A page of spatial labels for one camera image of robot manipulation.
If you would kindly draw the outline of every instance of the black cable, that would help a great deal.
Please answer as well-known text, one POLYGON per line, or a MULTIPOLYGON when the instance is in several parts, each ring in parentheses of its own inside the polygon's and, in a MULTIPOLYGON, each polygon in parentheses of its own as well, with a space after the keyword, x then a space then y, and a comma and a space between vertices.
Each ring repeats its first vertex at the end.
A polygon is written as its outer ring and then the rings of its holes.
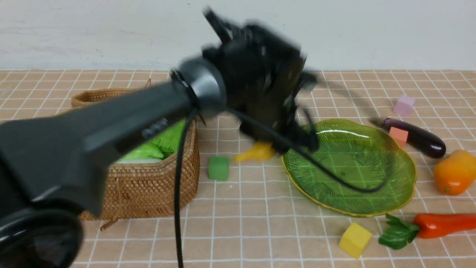
MULTIPOLYGON (((246 121, 250 124, 253 124, 255 127, 261 128, 262 130, 268 132, 268 134, 273 136, 278 142, 282 143, 286 147, 291 148, 292 150, 295 150, 301 156, 303 156, 305 159, 307 159, 309 162, 311 162, 311 164, 313 164, 314 166, 316 166, 317 168, 322 170, 326 175, 333 178, 334 180, 336 180, 337 182, 339 182, 340 184, 342 184, 343 186, 345 186, 347 188, 350 188, 352 190, 355 190, 355 191, 361 192, 361 193, 375 193, 375 192, 379 191, 380 189, 382 189, 387 184, 388 178, 386 177, 381 184, 379 184, 377 187, 374 187, 372 189, 364 189, 364 188, 355 187, 355 186, 345 182, 343 179, 339 178, 338 176, 336 176, 334 173, 329 171, 327 168, 325 168, 319 162, 314 160, 314 158, 310 154, 304 152, 304 150, 299 148, 299 146, 296 146, 295 144, 293 144, 292 141, 290 141, 286 137, 283 137, 281 134, 274 131, 273 129, 263 125, 262 123, 258 122, 257 120, 255 120, 255 119, 247 116, 246 114, 241 113, 241 112, 239 112, 235 109, 229 108, 229 107, 227 107, 225 105, 222 105, 220 103, 217 103, 216 105, 219 108, 221 108, 223 111, 227 111, 227 112, 230 112, 230 113, 234 114, 236 117, 238 117, 242 121, 246 121)), ((182 132, 182 137, 180 138, 180 144, 179 144, 178 153, 177 153, 177 168, 175 170, 174 221, 175 221, 175 241, 176 241, 176 245, 177 245, 178 268, 184 268, 183 256, 182 256, 182 237, 181 237, 181 231, 180 231, 180 177, 181 177, 181 172, 182 172, 183 151, 184 151, 185 136, 187 134, 187 131, 188 131, 190 125, 192 124, 193 119, 198 114, 199 114, 198 108, 194 108, 190 112, 190 114, 188 115, 187 121, 185 123, 185 128, 182 132)), ((311 131, 314 131, 314 133, 315 133, 314 125, 312 124, 310 114, 307 111, 305 111, 305 115, 306 115, 306 118, 309 122, 311 131)))
POLYGON ((310 154, 304 152, 304 150, 299 148, 299 146, 296 146, 295 144, 293 144, 292 141, 288 140, 286 137, 283 137, 281 134, 274 131, 273 129, 263 125, 262 123, 260 123, 257 120, 247 116, 244 113, 241 113, 237 110, 231 109, 231 108, 229 108, 225 105, 219 104, 219 103, 217 103, 217 105, 219 105, 219 107, 222 110, 236 115, 242 121, 247 121, 247 122, 255 125, 255 127, 259 127, 262 130, 268 132, 268 134, 273 136, 273 138, 276 139, 278 142, 280 142, 284 146, 289 147, 292 150, 298 152, 301 156, 303 156, 305 159, 307 159, 309 162, 311 162, 311 164, 315 165, 317 168, 322 170, 326 175, 328 175, 329 177, 331 177, 332 179, 334 179, 335 181, 339 182, 340 184, 342 184, 343 186, 345 186, 349 189, 352 189, 352 190, 357 191, 357 192, 365 193, 365 194, 370 194, 370 193, 375 193, 375 192, 379 191, 380 189, 382 189, 387 184, 388 178, 385 177, 384 181, 381 184, 379 184, 377 187, 374 187, 374 188, 371 188, 371 189, 355 187, 355 186, 345 182, 343 179, 339 178, 334 173, 330 172, 327 168, 325 168, 323 165, 319 164, 319 162, 314 160, 314 158, 310 154))
POLYGON ((184 268, 183 266, 183 255, 182 255, 182 234, 180 228, 180 178, 182 176, 182 159, 183 159, 183 150, 185 147, 185 137, 187 136, 187 131, 192 125, 192 121, 195 119, 199 113, 198 108, 194 108, 187 117, 185 122, 185 127, 182 131, 182 136, 180 137, 180 143, 178 145, 177 152, 177 166, 175 169, 175 193, 174 193, 174 222, 175 222, 175 243, 177 246, 177 262, 179 268, 184 268))

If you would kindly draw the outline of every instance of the wicker basket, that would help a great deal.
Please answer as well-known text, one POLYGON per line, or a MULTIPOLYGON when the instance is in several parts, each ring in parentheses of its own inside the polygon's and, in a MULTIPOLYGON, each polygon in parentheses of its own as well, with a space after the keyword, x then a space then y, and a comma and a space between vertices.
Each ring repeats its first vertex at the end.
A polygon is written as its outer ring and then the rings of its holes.
MULTIPOLYGON (((131 89, 103 89, 82 92, 71 99, 72 109, 111 97, 126 95, 131 89)), ((110 220, 101 228, 124 218, 148 218, 171 216, 174 212, 174 185, 177 153, 159 163, 113 164, 109 168, 104 207, 99 218, 89 212, 81 214, 81 220, 110 220)), ((198 153, 197 125, 193 122, 188 131, 180 183, 180 208, 193 198, 198 189, 200 156, 198 153)))

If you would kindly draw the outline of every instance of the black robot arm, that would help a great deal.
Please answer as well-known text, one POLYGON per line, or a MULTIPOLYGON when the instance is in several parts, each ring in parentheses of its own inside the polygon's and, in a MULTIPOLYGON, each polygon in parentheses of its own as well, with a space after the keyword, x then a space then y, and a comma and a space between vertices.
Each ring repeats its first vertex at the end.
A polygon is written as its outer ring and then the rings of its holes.
POLYGON ((171 81, 0 125, 0 267, 69 267, 82 242, 77 216, 101 214, 108 167, 192 110, 205 119, 223 110, 246 116, 240 130, 279 154, 290 144, 317 150, 316 133, 295 121, 298 91, 317 83, 303 71, 299 47, 258 24, 240 28, 211 11, 205 17, 222 44, 185 60, 171 81))

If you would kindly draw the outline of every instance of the glass plate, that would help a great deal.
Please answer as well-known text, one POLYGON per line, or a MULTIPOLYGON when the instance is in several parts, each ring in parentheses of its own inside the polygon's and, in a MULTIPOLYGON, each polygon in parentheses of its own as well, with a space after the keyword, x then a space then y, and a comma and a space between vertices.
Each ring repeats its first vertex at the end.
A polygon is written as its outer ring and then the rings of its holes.
POLYGON ((294 150, 281 157, 292 183, 310 200, 347 216, 371 217, 404 207, 413 198, 417 171, 410 156, 387 133, 345 119, 315 124, 319 150, 314 158, 358 187, 380 191, 363 194, 336 182, 294 150))

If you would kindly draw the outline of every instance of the green cloth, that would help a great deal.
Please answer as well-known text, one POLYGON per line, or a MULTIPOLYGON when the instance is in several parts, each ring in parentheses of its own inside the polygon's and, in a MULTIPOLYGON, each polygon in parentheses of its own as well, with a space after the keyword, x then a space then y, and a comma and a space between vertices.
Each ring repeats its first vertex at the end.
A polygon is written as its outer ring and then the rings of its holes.
POLYGON ((127 154, 121 160, 165 159, 179 150, 180 138, 185 127, 182 120, 154 137, 151 141, 127 154))
POLYGON ((184 128, 185 121, 182 120, 153 138, 151 142, 157 145, 167 158, 179 150, 180 138, 184 128))
POLYGON ((148 158, 164 159, 164 154, 162 153, 161 149, 157 145, 153 143, 146 143, 142 145, 141 147, 135 149, 134 151, 130 152, 121 160, 148 159, 148 158))

